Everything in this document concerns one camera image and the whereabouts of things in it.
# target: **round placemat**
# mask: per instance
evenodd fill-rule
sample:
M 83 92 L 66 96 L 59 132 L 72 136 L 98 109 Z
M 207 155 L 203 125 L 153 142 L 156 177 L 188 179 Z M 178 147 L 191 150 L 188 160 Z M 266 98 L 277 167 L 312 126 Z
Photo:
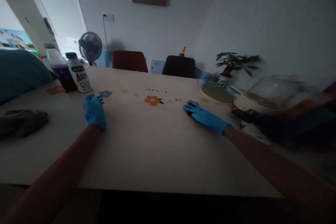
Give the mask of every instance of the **round placemat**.
M 218 100 L 220 102 L 225 102 L 225 103 L 231 103 L 233 102 L 233 96 L 230 95 L 226 90 L 221 89 L 219 87 L 213 87 L 213 86 L 204 86 L 201 89 L 201 92 L 211 98 Z

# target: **potted plant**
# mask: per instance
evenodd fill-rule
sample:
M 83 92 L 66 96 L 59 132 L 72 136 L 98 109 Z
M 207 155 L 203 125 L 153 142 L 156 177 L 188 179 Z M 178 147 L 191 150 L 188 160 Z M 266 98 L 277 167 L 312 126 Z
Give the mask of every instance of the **potted plant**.
M 262 59 L 257 56 L 250 56 L 248 57 L 246 54 L 245 56 L 237 55 L 236 52 L 222 52 L 218 54 L 216 61 L 221 61 L 217 63 L 217 67 L 221 67 L 223 65 L 226 65 L 224 71 L 220 74 L 218 79 L 213 83 L 214 86 L 224 88 L 227 83 L 230 81 L 232 78 L 231 72 L 233 70 L 240 70 L 244 69 L 246 73 L 252 77 L 252 72 L 248 70 L 247 68 L 250 69 L 258 69 L 259 67 L 257 66 L 245 66 L 247 63 L 250 62 L 260 62 Z

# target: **rainbow flag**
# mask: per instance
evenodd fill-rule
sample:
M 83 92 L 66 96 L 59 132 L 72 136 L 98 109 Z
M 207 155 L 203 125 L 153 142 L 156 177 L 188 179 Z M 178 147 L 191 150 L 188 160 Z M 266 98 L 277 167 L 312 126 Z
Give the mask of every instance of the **rainbow flag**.
M 183 48 L 182 52 L 180 53 L 179 57 L 184 57 L 184 52 L 186 50 L 186 47 Z

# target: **hand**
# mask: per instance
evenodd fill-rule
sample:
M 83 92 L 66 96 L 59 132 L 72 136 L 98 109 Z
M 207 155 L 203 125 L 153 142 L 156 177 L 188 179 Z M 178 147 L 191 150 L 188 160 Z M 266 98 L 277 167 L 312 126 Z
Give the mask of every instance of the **hand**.
M 90 94 L 85 97 L 83 107 L 85 111 L 85 119 L 89 123 L 87 126 L 98 125 L 103 131 L 106 130 L 106 118 L 103 109 L 103 99 L 101 95 L 95 96 Z
M 231 125 L 230 123 L 223 121 L 214 114 L 211 114 L 209 111 L 202 109 L 197 102 L 190 100 L 187 102 L 186 105 L 183 106 L 183 109 L 185 111 L 190 111 L 191 116 L 196 121 L 220 133 L 222 133 L 227 126 Z

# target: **forearm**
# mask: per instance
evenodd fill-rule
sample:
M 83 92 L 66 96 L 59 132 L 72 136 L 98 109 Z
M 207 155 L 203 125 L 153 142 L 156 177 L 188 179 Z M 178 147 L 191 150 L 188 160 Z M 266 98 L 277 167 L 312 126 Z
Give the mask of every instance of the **forearm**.
M 79 182 L 102 130 L 87 127 L 23 194 L 3 223 L 51 223 Z
M 284 197 L 324 217 L 332 212 L 335 193 L 313 174 L 232 126 L 224 135 Z

